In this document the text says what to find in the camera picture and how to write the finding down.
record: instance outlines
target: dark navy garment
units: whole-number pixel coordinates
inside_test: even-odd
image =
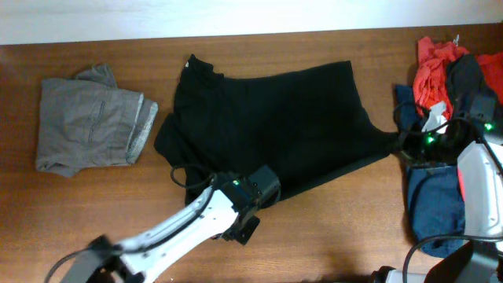
[[[412,87],[396,86],[397,102],[414,101]],[[400,111],[400,127],[421,123],[414,107]],[[464,232],[464,202],[461,198],[457,167],[406,169],[409,222],[418,241],[439,234]],[[434,241],[421,250],[445,258],[463,245],[463,241]]]

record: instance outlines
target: brown table surface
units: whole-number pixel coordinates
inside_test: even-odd
[[[95,237],[133,236],[183,208],[184,190],[170,180],[170,165],[153,140],[172,111],[174,89],[191,53],[236,78],[351,60],[370,119],[393,131],[393,86],[412,83],[417,40],[425,35],[452,40],[456,34],[473,53],[503,50],[503,24],[0,46],[0,281],[40,282],[56,260]],[[36,172],[41,79],[71,77],[104,62],[119,87],[159,103],[138,162],[87,169],[73,178]],[[412,244],[394,156],[258,217],[262,222],[246,246],[205,241],[158,282],[358,279],[384,265],[401,267]],[[417,253],[410,270],[425,272],[436,262]]]

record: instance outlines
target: gray cloth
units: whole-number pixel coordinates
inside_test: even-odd
[[[87,167],[136,162],[157,103],[117,87],[107,64],[75,79],[44,79],[37,171],[71,177]]]

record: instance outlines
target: white wall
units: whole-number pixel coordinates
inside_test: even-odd
[[[502,20],[503,0],[0,0],[0,44]]]

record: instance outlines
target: red garment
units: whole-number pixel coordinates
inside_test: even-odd
[[[468,50],[452,42],[433,44],[429,37],[422,38],[417,45],[419,69],[413,84],[414,100],[428,109],[440,101],[446,102],[444,116],[450,119],[453,106],[447,96],[446,68],[450,62],[468,54]]]
[[[497,98],[503,104],[503,52],[495,55],[480,55],[477,57],[477,62],[488,87],[496,92]]]

